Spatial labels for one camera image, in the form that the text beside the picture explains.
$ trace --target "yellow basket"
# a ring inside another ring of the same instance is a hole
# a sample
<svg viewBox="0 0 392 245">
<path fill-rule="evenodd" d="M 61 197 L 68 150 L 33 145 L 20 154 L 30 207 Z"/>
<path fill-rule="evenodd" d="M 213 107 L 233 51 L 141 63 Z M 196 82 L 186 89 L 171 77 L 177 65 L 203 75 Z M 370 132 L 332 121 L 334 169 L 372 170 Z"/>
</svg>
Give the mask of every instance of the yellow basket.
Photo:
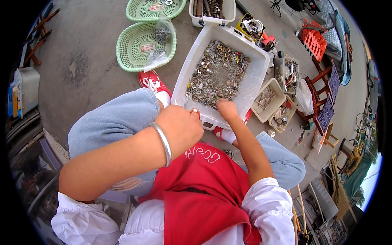
<svg viewBox="0 0 392 245">
<path fill-rule="evenodd" d="M 241 19 L 240 19 L 240 21 L 237 23 L 237 25 L 236 25 L 236 29 L 237 30 L 239 30 L 239 31 L 241 31 L 243 34 L 245 34 L 247 37 L 250 37 L 251 39 L 253 39 L 254 40 L 254 42 L 258 42 L 258 41 L 260 41 L 260 39 L 263 37 L 263 32 L 264 32 L 264 30 L 265 30 L 265 26 L 263 25 L 263 29 L 261 30 L 261 36 L 260 36 L 260 38 L 259 39 L 255 39 L 255 38 L 253 38 L 252 36 L 250 36 L 248 33 L 246 33 L 242 28 L 241 28 L 241 23 L 242 23 L 242 21 L 243 20 L 246 20 L 246 19 L 252 19 L 252 18 L 254 18 L 252 15 L 250 15 L 250 14 L 245 14 Z"/>
</svg>

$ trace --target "concrete floor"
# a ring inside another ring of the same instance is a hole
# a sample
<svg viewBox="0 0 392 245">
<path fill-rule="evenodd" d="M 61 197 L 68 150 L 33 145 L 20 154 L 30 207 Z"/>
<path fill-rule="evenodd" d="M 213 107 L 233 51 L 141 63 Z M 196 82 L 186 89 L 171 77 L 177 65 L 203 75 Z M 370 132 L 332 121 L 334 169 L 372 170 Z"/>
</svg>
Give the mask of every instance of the concrete floor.
<svg viewBox="0 0 392 245">
<path fill-rule="evenodd" d="M 47 29 L 52 33 L 36 55 L 42 65 L 36 67 L 40 73 L 39 111 L 42 124 L 53 138 L 68 149 L 67 134 L 72 125 L 86 112 L 91 111 L 105 102 L 140 86 L 136 73 L 122 70 L 116 60 L 116 42 L 120 33 L 133 24 L 125 16 L 128 0 L 103 1 L 55 0 L 54 9 L 60 12 L 47 23 Z M 305 51 L 301 42 L 295 37 L 294 31 L 298 23 L 290 16 L 283 14 L 279 18 L 269 7 L 269 0 L 241 0 L 241 3 L 251 10 L 256 19 L 266 26 L 266 33 L 274 35 L 282 50 L 299 61 L 303 78 L 314 78 L 318 72 Z M 347 21 L 351 31 L 351 44 L 354 49 L 352 78 L 347 86 L 341 86 L 336 98 L 335 122 L 333 135 L 340 140 L 351 139 L 355 136 L 355 118 L 362 112 L 366 100 L 366 70 L 362 40 L 354 20 L 338 3 L 341 15 Z M 156 71 L 170 90 L 174 89 L 183 62 L 199 32 L 200 27 L 194 27 L 188 14 L 189 2 L 183 12 L 172 19 L 177 29 L 177 50 L 174 58 Z M 236 20 L 228 26 L 235 26 L 242 17 L 236 10 Z M 265 79 L 273 77 L 273 72 Z M 257 135 L 267 131 L 270 126 L 261 123 L 254 115 L 248 121 L 248 127 Z M 307 183 L 319 176 L 321 167 L 327 163 L 332 154 L 338 152 L 338 147 L 324 147 L 318 154 L 311 147 L 315 126 L 305 133 L 304 142 L 293 147 L 298 140 L 303 125 L 298 114 L 295 114 L 286 131 L 277 134 L 275 139 L 299 157 L 306 159 L 307 174 L 301 183 L 301 189 L 307 188 Z M 232 149 L 234 160 L 242 165 L 243 160 L 236 148 L 216 138 L 211 131 L 205 131 L 202 140 L 211 142 L 220 149 Z"/>
</svg>

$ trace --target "shoe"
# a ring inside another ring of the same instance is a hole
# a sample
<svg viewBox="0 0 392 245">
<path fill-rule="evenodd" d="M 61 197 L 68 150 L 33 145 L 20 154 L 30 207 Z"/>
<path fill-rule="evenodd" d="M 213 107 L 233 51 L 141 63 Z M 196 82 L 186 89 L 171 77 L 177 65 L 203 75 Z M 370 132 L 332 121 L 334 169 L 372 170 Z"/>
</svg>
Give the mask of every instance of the shoe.
<svg viewBox="0 0 392 245">
<path fill-rule="evenodd" d="M 246 113 L 244 119 L 242 120 L 245 123 L 245 125 L 247 124 L 248 119 L 251 117 L 252 114 L 253 114 L 253 111 L 251 109 L 249 109 L 249 111 Z M 215 127 L 213 132 L 216 137 L 218 137 L 221 141 L 224 141 L 224 139 L 222 139 L 222 137 L 221 137 L 222 129 L 223 128 L 221 128 L 221 127 Z"/>
<path fill-rule="evenodd" d="M 140 71 L 138 72 L 138 80 L 141 87 L 150 89 L 154 94 L 165 91 L 169 94 L 170 98 L 172 97 L 171 91 L 162 82 L 156 71 Z"/>
</svg>

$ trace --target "label in basket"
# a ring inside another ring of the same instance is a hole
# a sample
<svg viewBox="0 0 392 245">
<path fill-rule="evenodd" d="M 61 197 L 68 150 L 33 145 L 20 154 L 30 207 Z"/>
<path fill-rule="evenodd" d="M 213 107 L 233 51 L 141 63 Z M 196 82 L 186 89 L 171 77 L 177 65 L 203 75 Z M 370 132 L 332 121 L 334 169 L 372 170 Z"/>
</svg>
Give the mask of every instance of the label in basket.
<svg viewBox="0 0 392 245">
<path fill-rule="evenodd" d="M 141 46 L 142 52 L 147 52 L 147 51 L 151 51 L 154 50 L 154 43 L 150 43 L 150 44 L 143 44 Z"/>
<path fill-rule="evenodd" d="M 150 11 L 162 11 L 164 5 L 151 5 Z"/>
</svg>

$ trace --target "green tarp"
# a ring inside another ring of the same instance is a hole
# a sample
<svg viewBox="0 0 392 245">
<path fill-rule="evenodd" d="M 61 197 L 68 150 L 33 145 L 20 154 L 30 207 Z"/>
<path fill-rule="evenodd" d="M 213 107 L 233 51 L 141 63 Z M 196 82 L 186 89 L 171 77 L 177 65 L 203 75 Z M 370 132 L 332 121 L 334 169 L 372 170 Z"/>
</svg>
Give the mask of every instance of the green tarp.
<svg viewBox="0 0 392 245">
<path fill-rule="evenodd" d="M 362 181 L 364 180 L 366 173 L 369 170 L 371 164 L 372 164 L 372 160 L 370 158 L 369 153 L 365 153 L 363 155 L 362 160 L 358 164 L 358 167 L 350 175 L 350 177 L 347 178 L 347 176 L 344 176 L 342 178 L 342 180 L 347 178 L 346 182 L 343 184 L 343 187 L 346 190 L 346 194 L 347 194 L 347 197 L 349 200 L 352 199 L 354 194 L 357 192 L 357 190 L 361 186 Z"/>
</svg>

